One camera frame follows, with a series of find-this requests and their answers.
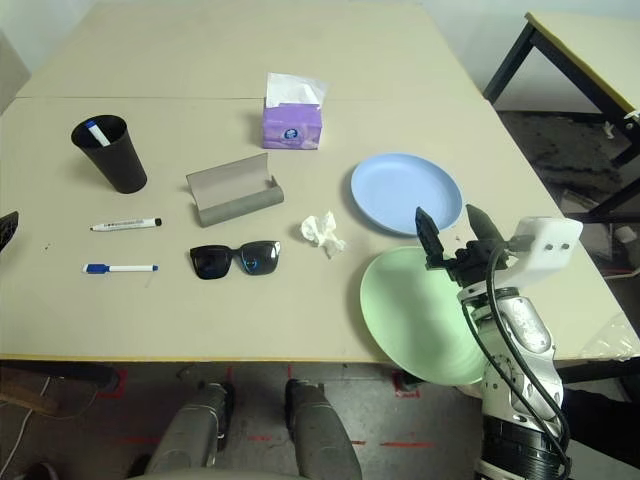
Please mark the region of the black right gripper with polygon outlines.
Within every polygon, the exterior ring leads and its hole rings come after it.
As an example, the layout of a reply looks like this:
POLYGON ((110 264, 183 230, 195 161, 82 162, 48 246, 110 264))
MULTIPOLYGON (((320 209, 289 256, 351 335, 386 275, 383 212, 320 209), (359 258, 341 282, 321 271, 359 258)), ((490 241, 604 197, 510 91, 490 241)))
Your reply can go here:
POLYGON ((459 287, 466 288, 486 279, 492 252, 498 248, 500 256, 498 270, 507 268, 507 246, 491 218, 480 208, 466 205, 470 227, 478 240, 469 241, 465 248, 458 249, 453 258, 444 257, 444 248, 439 240, 439 230, 432 217, 421 207, 416 208, 415 224, 418 239, 426 254, 428 269, 444 269, 449 278, 459 287))

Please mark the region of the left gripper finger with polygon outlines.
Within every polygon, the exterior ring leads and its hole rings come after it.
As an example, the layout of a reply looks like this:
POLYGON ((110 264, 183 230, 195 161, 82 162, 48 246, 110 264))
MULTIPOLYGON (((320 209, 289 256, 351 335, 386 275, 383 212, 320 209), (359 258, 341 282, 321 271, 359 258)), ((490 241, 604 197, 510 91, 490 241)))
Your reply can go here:
POLYGON ((0 251, 2 251, 13 238, 19 225, 19 213, 13 211, 0 218, 0 251))

